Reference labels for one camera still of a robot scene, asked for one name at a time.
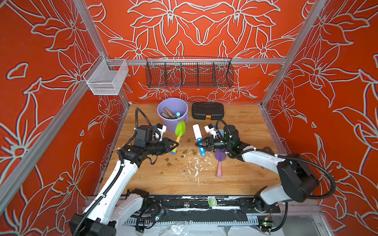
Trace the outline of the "purple trowel pink handle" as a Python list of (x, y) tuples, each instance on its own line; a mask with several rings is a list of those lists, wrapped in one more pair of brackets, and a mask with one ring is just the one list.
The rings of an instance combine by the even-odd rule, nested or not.
[(227, 155), (224, 150), (216, 150), (215, 152), (215, 158), (218, 161), (218, 167), (217, 167), (217, 177), (221, 178), (222, 176), (222, 162), (226, 160)]

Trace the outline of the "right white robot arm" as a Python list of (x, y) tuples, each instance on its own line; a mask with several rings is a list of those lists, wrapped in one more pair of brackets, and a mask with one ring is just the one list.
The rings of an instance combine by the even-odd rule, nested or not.
[[(257, 211), (264, 212), (268, 206), (278, 202), (302, 203), (307, 199), (326, 199), (336, 191), (336, 182), (325, 168), (303, 159), (297, 153), (279, 155), (269, 148), (256, 148), (244, 143), (233, 125), (225, 124), (223, 132), (220, 132), (217, 125), (208, 125), (205, 130), (209, 136), (197, 138), (196, 147), (208, 152), (224, 151), (228, 158), (259, 165), (279, 176), (280, 184), (263, 187), (254, 195)], [(329, 180), (330, 189), (327, 193), (313, 194), (321, 183), (312, 168), (318, 169)]]

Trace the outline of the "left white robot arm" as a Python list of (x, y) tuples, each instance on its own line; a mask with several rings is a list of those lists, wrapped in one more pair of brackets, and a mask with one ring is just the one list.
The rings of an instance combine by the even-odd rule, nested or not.
[(69, 221), (72, 235), (114, 236), (122, 223), (146, 205), (149, 194), (136, 190), (116, 209), (119, 198), (142, 162), (152, 155), (170, 153), (179, 146), (163, 133), (157, 126), (135, 128), (134, 135), (117, 150), (119, 160), (99, 194), (82, 214), (75, 214)]

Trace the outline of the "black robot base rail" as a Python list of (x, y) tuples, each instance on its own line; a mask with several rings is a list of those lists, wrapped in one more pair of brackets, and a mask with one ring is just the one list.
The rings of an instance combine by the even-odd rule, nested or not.
[(218, 226), (253, 226), (265, 221), (273, 222), (280, 215), (278, 204), (266, 211), (255, 209), (253, 196), (215, 195), (216, 207), (208, 204), (209, 195), (151, 195), (150, 204), (158, 204), (164, 211), (156, 226), (173, 224), (215, 224)]

